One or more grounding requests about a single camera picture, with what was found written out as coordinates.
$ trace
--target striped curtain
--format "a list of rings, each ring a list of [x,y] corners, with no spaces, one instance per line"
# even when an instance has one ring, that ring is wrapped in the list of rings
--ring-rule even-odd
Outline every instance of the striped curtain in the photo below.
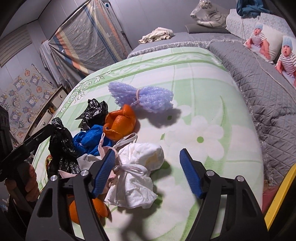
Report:
[[[131,48],[101,0],[80,7],[48,42],[66,88],[87,75],[126,59]]]

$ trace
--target white tiger plush toy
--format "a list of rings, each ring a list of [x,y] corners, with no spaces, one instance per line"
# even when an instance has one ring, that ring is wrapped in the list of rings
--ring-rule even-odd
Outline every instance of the white tiger plush toy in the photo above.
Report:
[[[190,16],[197,18],[196,13],[203,9],[206,12],[206,16],[209,21],[197,20],[197,24],[206,27],[226,27],[226,14],[222,14],[218,11],[217,7],[214,6],[209,0],[201,0],[198,6],[192,11]]]

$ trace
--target blue plastic bag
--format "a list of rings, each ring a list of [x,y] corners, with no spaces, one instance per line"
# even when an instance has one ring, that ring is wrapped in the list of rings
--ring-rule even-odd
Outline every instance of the blue plastic bag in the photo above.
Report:
[[[98,146],[103,134],[103,126],[94,125],[88,131],[81,131],[73,138],[74,146],[79,154],[99,156]],[[112,146],[112,141],[104,138],[103,146]]]

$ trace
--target black plastic bag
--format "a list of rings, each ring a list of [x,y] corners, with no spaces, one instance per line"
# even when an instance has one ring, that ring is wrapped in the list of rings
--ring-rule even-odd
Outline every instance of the black plastic bag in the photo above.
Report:
[[[81,120],[81,131],[87,131],[93,127],[93,125],[103,126],[105,124],[105,118],[108,114],[108,105],[105,101],[98,102],[96,99],[88,100],[88,105],[85,111],[76,118]]]
[[[70,131],[64,127],[60,118],[52,120],[54,134],[49,139],[48,150],[52,160],[47,168],[47,176],[59,175],[58,170],[78,174],[80,167],[77,162],[78,153],[73,144]]]

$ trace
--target yellow frame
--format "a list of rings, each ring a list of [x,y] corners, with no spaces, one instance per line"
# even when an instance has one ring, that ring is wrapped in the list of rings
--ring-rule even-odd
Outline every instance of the yellow frame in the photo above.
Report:
[[[276,215],[284,201],[284,198],[294,180],[296,177],[296,164],[294,164],[291,169],[288,171],[287,175],[285,176],[283,182],[281,183],[265,217],[265,223],[267,226],[267,229],[269,230],[274,219],[276,218]]]

